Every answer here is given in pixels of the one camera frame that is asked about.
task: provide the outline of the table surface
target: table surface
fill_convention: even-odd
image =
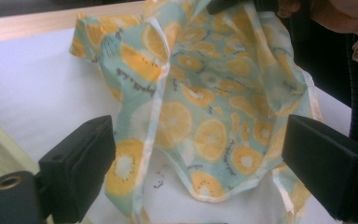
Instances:
[[[67,52],[73,30],[65,29],[74,27],[76,13],[81,11],[93,17],[103,17],[141,14],[143,9],[144,2],[133,2],[0,18],[0,125],[27,153],[30,153],[33,159],[39,159],[43,153],[57,144],[82,121],[95,118],[100,113],[102,115],[114,113],[116,108],[110,98],[106,98],[109,91],[103,87],[101,80],[97,76],[87,74],[95,72],[93,64],[84,64],[75,57],[71,57]],[[6,49],[13,52],[5,54]],[[347,134],[350,110],[328,94],[322,91],[318,91],[318,94],[326,123]],[[149,183],[146,184],[149,192],[154,190],[154,182],[159,179],[158,176],[153,175],[156,175],[161,168],[164,168],[167,173],[171,172],[173,178],[171,181],[166,179],[167,188],[161,189],[159,194],[151,193],[146,199],[151,203],[150,206],[155,206],[153,209],[155,212],[151,212],[155,217],[160,216],[160,211],[163,211],[164,208],[168,209],[167,213],[175,215],[169,211],[173,204],[167,206],[167,204],[153,202],[156,199],[164,201],[161,194],[173,197],[174,194],[171,190],[181,186],[175,178],[173,170],[160,165],[150,168],[152,178],[149,178]],[[269,189],[260,188],[256,191],[259,191],[259,194],[271,192]],[[197,203],[190,197],[179,196],[177,200],[176,198],[173,200],[175,205],[178,204],[176,202],[179,202],[179,199],[185,200],[184,208],[187,207],[187,209],[190,203]],[[117,211],[102,212],[112,206],[103,195],[100,195],[97,201],[88,214],[89,217],[94,217],[92,218],[94,223],[107,223],[106,221],[112,220],[111,218],[119,217]],[[255,200],[256,202],[259,206],[266,206],[260,203],[259,198]],[[230,203],[240,204],[241,206],[234,206],[239,207],[240,210],[245,206],[243,201]],[[216,207],[217,204],[206,206],[208,207],[204,207],[204,209],[214,210],[212,214],[219,214],[218,211],[222,212],[220,206]],[[257,212],[255,206],[248,207],[248,209]],[[193,215],[191,211],[187,211],[187,214]],[[302,223],[336,223],[314,198],[309,201],[305,217]]]
[[[0,18],[0,41],[72,28],[78,12],[92,17],[139,15],[144,11],[144,5],[144,1],[139,1],[2,17]]]

